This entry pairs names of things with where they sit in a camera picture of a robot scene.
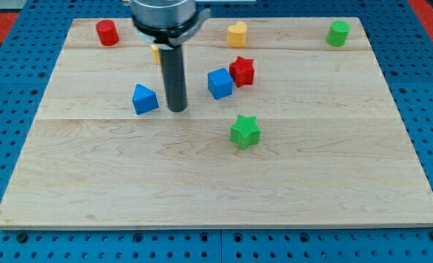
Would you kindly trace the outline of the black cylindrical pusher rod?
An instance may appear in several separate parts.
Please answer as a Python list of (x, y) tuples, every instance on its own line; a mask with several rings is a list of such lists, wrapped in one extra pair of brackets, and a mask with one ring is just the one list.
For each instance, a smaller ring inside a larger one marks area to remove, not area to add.
[(187, 107), (182, 46), (170, 50), (160, 49), (159, 55), (167, 107), (174, 113), (182, 112)]

